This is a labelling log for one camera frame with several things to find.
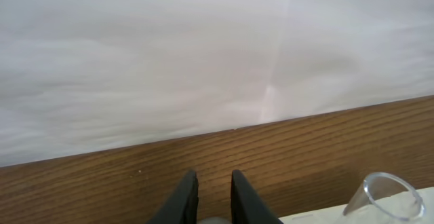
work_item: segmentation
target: brown wood plank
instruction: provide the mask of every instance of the brown wood plank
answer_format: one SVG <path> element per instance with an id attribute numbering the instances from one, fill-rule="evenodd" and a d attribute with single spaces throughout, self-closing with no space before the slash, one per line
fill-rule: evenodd
<path id="1" fill-rule="evenodd" d="M 434 96 L 0 168 L 0 223 L 144 223 L 189 168 L 200 219 L 229 218 L 233 169 L 279 216 L 344 204 L 374 171 L 431 187 Z"/>

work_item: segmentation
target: wood grain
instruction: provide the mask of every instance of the wood grain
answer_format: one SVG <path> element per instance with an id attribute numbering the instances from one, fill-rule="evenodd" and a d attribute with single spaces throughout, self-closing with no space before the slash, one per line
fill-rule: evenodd
<path id="1" fill-rule="evenodd" d="M 189 169 L 199 218 L 229 218 L 231 170 L 279 216 L 348 202 L 385 171 L 434 186 L 434 96 L 0 168 L 0 223 L 144 223 Z"/>

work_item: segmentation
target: crease in white sheet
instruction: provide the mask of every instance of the crease in white sheet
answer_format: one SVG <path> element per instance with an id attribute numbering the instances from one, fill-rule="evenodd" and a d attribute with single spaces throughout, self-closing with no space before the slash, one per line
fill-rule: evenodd
<path id="1" fill-rule="evenodd" d="M 0 0 L 0 166 L 434 94 L 434 0 Z"/>

